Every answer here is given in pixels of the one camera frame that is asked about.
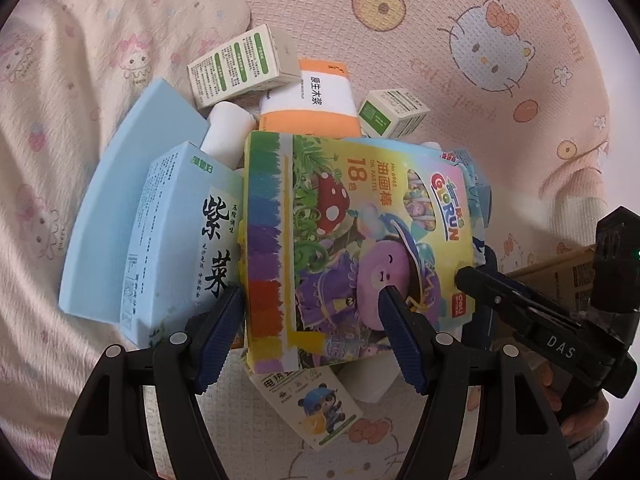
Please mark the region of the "small green white box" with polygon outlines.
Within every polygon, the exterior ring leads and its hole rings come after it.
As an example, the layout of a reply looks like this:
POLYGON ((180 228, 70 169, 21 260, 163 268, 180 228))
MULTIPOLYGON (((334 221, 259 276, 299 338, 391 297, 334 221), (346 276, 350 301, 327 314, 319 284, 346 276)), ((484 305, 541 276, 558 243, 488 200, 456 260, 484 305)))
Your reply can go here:
POLYGON ((361 133, 368 138, 398 140, 413 133, 430 111, 407 89, 371 90, 358 112, 361 133))

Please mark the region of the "light blue flat board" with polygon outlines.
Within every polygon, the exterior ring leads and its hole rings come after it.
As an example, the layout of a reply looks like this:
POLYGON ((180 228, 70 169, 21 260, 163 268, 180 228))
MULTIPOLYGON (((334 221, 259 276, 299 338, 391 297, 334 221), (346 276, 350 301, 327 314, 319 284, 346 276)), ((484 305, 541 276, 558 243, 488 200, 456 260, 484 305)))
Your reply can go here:
POLYGON ((153 80, 117 128, 96 166, 68 243, 58 306, 116 324, 132 224, 146 175, 160 155, 201 144, 206 119, 166 80, 153 80))

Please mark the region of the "brown cardboard box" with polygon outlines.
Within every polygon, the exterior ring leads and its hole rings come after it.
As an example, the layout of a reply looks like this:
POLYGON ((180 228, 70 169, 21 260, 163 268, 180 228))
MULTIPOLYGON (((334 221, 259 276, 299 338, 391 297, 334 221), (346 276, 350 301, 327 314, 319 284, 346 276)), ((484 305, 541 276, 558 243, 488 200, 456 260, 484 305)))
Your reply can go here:
POLYGON ((592 292, 594 246, 566 250, 554 258, 534 261, 529 254, 522 259, 512 250, 498 262, 498 270, 555 301, 565 310, 587 310, 592 292))

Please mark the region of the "colourful oil pastel box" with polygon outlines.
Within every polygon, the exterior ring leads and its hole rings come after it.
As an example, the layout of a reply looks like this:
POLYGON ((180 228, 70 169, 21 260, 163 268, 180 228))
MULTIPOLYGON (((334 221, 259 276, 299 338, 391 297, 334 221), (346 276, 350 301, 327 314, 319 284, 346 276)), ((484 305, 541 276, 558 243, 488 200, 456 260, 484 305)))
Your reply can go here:
POLYGON ((395 287, 438 330, 470 322, 454 277, 474 266, 464 168, 422 145, 252 132, 242 249, 247 363, 257 374, 387 350, 395 287))

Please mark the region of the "light blue seaweed box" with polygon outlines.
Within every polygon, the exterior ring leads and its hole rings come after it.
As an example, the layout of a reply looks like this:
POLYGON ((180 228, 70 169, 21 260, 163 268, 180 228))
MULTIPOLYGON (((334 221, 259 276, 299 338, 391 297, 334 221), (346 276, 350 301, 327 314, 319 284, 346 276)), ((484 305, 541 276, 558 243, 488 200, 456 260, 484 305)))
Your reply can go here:
POLYGON ((243 178, 184 142, 152 162, 128 246, 120 332, 153 347, 239 283, 243 178))

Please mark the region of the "orange white tissue pack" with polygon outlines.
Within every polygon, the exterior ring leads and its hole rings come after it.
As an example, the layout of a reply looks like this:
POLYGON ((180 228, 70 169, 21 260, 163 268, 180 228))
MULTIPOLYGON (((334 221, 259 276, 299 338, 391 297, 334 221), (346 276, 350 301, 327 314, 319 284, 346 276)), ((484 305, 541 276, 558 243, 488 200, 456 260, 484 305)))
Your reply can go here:
POLYGON ((347 66, 302 58, 300 81, 269 90, 259 103, 258 129, 359 138, 360 122, 347 66))

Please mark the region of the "panda picture small box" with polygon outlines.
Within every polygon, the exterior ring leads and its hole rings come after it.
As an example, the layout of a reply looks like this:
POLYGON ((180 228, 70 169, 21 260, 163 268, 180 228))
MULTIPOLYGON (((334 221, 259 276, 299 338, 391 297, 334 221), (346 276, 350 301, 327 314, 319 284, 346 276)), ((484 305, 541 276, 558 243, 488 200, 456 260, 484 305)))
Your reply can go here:
POLYGON ((329 366, 255 374, 250 381, 278 415, 316 451, 347 432, 360 407, 329 366))

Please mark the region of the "green white long box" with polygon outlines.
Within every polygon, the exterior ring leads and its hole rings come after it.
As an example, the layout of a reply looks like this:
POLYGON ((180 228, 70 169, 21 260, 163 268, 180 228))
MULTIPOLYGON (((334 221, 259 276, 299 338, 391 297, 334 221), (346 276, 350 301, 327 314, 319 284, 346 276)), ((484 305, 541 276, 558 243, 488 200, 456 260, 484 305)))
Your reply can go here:
POLYGON ((248 92, 299 82, 294 40, 282 30, 259 25, 213 48, 188 65, 198 110, 248 92))

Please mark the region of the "blue wet wipes pack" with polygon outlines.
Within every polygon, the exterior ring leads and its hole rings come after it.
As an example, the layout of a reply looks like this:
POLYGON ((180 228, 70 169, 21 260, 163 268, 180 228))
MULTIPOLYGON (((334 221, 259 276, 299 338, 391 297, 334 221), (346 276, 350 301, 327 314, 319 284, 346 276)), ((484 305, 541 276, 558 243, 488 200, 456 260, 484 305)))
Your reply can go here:
POLYGON ((468 190, 468 203, 472 224, 472 241, 474 244, 474 264, 481 266, 486 262, 485 231, 488 229, 491 216, 491 187, 484 172, 477 165, 471 154, 465 148, 455 148, 451 151, 443 150, 437 142, 424 142, 428 148, 440 158, 448 160, 450 164, 464 168, 465 186, 468 190))

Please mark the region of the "white paper tube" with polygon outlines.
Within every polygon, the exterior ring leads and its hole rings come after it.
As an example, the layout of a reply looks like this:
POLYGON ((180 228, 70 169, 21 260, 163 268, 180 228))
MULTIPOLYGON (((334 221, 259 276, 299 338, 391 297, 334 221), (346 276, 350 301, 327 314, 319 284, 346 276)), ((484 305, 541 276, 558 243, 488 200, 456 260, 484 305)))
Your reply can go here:
POLYGON ((208 130, 201 151, 235 170, 244 154, 245 140, 256 129, 252 114, 232 102, 219 102, 208 115, 208 130))

